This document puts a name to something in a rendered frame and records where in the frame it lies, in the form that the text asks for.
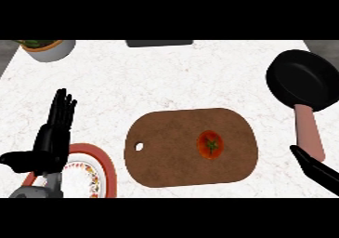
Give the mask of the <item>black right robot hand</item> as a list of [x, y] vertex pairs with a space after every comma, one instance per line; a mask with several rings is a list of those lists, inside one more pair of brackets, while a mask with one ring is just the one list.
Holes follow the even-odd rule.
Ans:
[[297, 145], [291, 145], [289, 150], [307, 177], [339, 196], [339, 173], [319, 162]]

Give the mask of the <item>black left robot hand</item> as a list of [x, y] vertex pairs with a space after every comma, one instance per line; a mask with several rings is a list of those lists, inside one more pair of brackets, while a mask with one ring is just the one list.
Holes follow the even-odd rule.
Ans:
[[77, 100], [67, 89], [58, 89], [51, 104], [48, 122], [41, 126], [33, 149], [26, 152], [7, 152], [0, 164], [16, 173], [33, 172], [35, 176], [63, 171], [70, 157], [70, 129]]

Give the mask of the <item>red tomato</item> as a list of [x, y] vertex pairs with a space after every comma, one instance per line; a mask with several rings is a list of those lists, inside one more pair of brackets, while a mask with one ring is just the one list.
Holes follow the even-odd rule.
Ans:
[[207, 130], [201, 133], [197, 139], [197, 149], [201, 156], [210, 160], [217, 159], [222, 155], [225, 141], [222, 136], [213, 130]]

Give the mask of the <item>brown wooden cutting board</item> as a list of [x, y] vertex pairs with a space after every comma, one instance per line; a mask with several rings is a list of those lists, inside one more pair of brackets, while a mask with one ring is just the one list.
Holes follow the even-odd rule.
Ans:
[[[208, 130], [223, 144], [213, 159], [198, 149]], [[259, 160], [250, 123], [229, 109], [151, 112], [130, 127], [124, 158], [133, 179], [151, 188], [236, 182]]]

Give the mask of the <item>grey plant pot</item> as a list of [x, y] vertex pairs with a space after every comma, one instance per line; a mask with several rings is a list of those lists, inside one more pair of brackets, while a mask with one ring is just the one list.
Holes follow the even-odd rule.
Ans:
[[16, 43], [39, 62], [61, 60], [76, 46], [74, 40], [16, 40]]

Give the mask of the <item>red-rimmed patterned plate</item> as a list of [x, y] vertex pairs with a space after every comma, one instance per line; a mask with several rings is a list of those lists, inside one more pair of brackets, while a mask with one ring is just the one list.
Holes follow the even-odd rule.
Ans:
[[117, 175], [111, 158], [92, 144], [70, 146], [70, 160], [63, 170], [61, 190], [66, 198], [114, 198]]

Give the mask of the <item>dark grey flat object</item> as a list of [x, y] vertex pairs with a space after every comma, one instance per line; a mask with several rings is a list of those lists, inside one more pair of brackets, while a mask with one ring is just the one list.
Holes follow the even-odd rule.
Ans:
[[126, 40], [129, 47], [186, 46], [194, 40]]

